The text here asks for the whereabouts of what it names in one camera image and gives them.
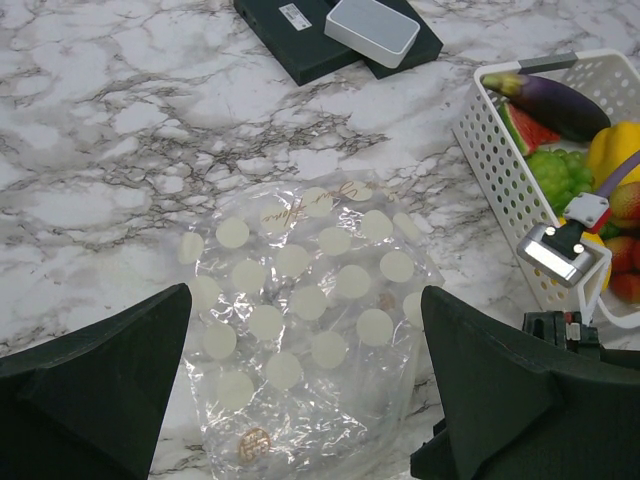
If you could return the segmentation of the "clear polka dot zip bag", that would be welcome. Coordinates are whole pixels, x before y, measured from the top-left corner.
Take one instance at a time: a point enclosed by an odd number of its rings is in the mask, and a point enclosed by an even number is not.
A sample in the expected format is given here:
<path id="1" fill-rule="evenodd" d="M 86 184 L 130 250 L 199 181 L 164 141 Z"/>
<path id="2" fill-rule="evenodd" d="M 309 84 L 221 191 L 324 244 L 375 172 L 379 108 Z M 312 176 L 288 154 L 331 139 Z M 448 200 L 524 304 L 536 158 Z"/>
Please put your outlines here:
<path id="1" fill-rule="evenodd" d="M 406 415 L 442 276 L 372 171 L 253 186 L 178 247 L 184 363 L 216 479 L 359 479 Z"/>

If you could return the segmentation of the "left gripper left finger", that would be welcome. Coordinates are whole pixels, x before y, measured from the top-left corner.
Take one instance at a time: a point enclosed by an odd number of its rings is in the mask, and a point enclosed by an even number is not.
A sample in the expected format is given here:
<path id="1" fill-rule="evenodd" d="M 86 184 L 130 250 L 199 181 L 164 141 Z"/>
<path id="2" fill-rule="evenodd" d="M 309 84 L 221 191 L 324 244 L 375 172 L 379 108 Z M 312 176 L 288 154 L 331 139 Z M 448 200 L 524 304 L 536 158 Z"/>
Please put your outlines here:
<path id="1" fill-rule="evenodd" d="M 176 284 L 2 358 L 2 478 L 147 478 L 191 307 Z"/>

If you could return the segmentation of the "red yellow toy fruit cluster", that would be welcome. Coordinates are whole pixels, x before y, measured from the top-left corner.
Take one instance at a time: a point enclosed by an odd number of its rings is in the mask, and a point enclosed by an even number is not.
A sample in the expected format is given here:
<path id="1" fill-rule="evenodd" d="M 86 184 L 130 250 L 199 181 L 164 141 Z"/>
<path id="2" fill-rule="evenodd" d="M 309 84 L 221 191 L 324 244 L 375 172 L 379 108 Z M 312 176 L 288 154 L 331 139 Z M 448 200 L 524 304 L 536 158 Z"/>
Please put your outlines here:
<path id="1" fill-rule="evenodd" d="M 609 198 L 611 217 L 604 241 L 612 253 L 609 288 L 621 301 L 639 304 L 639 183 L 617 187 Z"/>

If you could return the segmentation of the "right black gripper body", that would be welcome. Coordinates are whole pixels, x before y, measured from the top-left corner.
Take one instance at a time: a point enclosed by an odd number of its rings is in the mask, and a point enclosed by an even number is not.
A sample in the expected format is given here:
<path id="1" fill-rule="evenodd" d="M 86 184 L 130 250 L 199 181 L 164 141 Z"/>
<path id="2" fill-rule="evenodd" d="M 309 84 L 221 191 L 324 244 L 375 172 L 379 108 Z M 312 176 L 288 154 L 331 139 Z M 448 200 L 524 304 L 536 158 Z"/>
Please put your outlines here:
<path id="1" fill-rule="evenodd" d="M 579 311 L 528 312 L 524 314 L 522 330 L 563 350 L 600 357 L 597 329 L 583 324 Z"/>

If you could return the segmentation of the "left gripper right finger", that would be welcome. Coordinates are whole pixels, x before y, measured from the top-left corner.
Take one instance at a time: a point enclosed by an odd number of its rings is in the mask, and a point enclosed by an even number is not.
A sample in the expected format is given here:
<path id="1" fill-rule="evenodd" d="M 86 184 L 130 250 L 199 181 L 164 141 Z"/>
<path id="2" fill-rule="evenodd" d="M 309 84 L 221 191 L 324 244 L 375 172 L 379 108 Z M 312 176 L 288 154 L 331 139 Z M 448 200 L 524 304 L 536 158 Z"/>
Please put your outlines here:
<path id="1" fill-rule="evenodd" d="M 444 417 L 416 479 L 635 479 L 639 355 L 590 358 L 426 287 L 421 315 Z"/>

